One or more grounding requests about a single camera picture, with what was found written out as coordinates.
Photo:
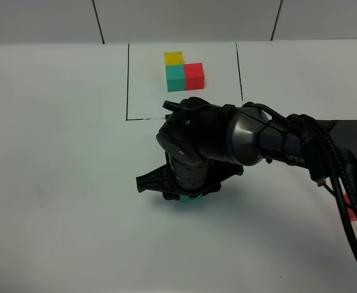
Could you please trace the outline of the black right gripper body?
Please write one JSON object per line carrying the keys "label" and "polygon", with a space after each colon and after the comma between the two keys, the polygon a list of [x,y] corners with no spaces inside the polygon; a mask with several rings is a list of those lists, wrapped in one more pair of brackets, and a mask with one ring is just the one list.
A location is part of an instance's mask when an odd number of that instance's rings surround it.
{"label": "black right gripper body", "polygon": [[[165,158],[166,162],[169,163],[173,172],[173,179],[176,181],[177,185],[181,189],[188,191],[197,190],[204,185],[207,180],[209,170],[214,163],[213,160],[206,160],[197,166],[186,165],[171,157],[167,152],[165,152]],[[207,194],[218,192],[220,189],[221,184],[218,183],[214,187],[211,187],[207,191],[203,192],[201,195],[204,197]],[[165,200],[179,201],[179,196],[180,195],[163,193]]]}

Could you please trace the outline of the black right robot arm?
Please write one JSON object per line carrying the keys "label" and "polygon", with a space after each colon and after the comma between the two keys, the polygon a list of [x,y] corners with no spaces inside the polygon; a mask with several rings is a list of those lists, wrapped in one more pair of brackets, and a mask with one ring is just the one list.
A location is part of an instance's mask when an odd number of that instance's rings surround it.
{"label": "black right robot arm", "polygon": [[[255,103],[221,107],[197,97],[164,107],[170,115],[156,139],[183,192],[205,189],[212,173],[221,174],[219,162],[280,161],[308,169],[313,180],[328,176],[320,136],[301,115],[285,118]],[[357,120],[321,120],[319,125],[338,149],[357,201]]]}

